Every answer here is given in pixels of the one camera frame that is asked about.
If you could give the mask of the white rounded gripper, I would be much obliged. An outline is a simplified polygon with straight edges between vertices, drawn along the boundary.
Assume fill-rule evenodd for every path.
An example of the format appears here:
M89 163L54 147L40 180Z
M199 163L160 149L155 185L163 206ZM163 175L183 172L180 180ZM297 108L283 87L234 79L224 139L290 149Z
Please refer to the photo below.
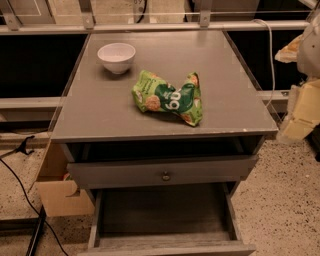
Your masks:
M275 59L282 63L297 61L298 71L311 78L320 78L320 13L317 13L302 36L294 38L279 50ZM320 124L320 79L310 80L289 91L287 115L276 139L284 144L307 137Z

